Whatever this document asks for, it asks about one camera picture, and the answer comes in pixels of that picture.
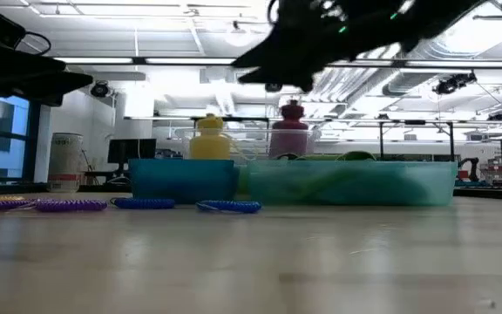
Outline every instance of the window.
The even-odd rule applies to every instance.
[[[33,175],[29,163],[34,161],[31,148],[36,147],[39,118],[33,107],[18,97],[0,98],[0,181],[28,180]]]

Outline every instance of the ceiling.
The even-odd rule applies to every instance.
[[[483,4],[409,55],[392,45],[360,57],[502,59],[502,21],[474,19],[502,16],[501,3]],[[266,0],[0,0],[0,13],[47,36],[54,57],[234,58],[268,34],[266,6]],[[21,46],[25,51],[43,48],[35,38]],[[274,116],[279,104],[296,97],[309,118],[373,119],[388,113],[392,119],[486,119],[502,102],[502,70],[476,70],[477,85],[439,98],[431,88],[450,76],[439,71],[326,69],[316,76],[314,91],[301,95],[291,87],[266,94],[262,85],[238,85],[235,79],[241,72],[219,66],[76,69],[91,74],[144,73],[155,91],[156,110],[165,115],[195,115],[227,102],[233,104],[229,114]],[[401,97],[389,97],[383,90],[387,85],[401,89]]]

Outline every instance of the purple coil keychain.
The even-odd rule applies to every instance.
[[[108,207],[105,201],[55,201],[41,200],[36,203],[36,210],[42,213],[97,212]]]
[[[43,213],[97,212],[107,207],[105,201],[59,201],[59,200],[24,200],[0,201],[0,212],[16,209],[34,208]]]
[[[18,208],[29,208],[35,204],[36,200],[21,201],[0,201],[0,212],[6,212]]]

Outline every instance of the yellow bottle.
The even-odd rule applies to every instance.
[[[200,136],[189,142],[189,157],[197,160],[229,160],[230,139],[220,135],[224,121],[213,114],[197,121]]]

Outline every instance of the clear plastic box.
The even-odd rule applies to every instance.
[[[248,191],[265,204],[446,206],[456,162],[251,161]]]

